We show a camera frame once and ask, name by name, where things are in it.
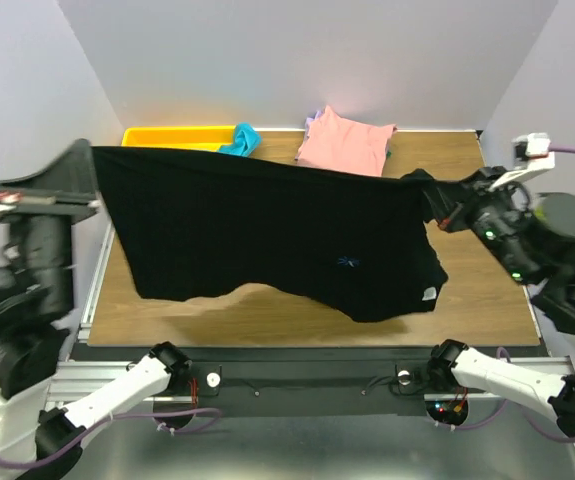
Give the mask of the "black t-shirt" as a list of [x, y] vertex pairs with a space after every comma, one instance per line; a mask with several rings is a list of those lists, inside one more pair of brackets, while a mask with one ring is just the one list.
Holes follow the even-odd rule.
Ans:
[[100, 195], [144, 299], [264, 284], [355, 322], [432, 311], [425, 171], [381, 178], [217, 152], [95, 147]]

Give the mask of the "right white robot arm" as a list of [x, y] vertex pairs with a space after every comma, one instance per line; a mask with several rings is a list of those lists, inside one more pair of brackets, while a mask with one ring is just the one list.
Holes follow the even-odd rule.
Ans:
[[[471, 231], [518, 285], [536, 286], [530, 303], [575, 347], [575, 195], [532, 201], [515, 172], [484, 167], [428, 196], [445, 233]], [[555, 423], [560, 443], [575, 443], [575, 374], [488, 356], [456, 340], [432, 349], [427, 378], [437, 390], [496, 395]]]

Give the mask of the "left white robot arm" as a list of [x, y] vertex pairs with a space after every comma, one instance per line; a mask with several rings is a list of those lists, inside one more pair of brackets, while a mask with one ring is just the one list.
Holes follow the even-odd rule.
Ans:
[[63, 360], [75, 304], [73, 229], [99, 208], [92, 148], [74, 141], [36, 173], [0, 181], [0, 479], [60, 479], [142, 402], [182, 392], [170, 343], [133, 363]]

